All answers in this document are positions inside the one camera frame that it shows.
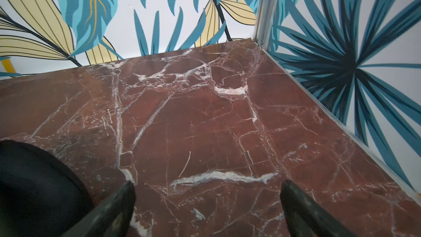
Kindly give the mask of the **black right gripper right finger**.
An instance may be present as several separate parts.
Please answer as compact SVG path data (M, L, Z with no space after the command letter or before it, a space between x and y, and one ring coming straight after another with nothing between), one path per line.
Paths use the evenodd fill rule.
M292 237L353 237L355 235L291 180L283 182L280 200L288 232Z

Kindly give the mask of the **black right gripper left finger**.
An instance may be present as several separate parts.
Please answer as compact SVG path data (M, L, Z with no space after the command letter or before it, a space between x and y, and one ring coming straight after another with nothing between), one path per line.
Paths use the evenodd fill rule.
M127 181L63 236L125 237L133 216L135 203L134 184Z

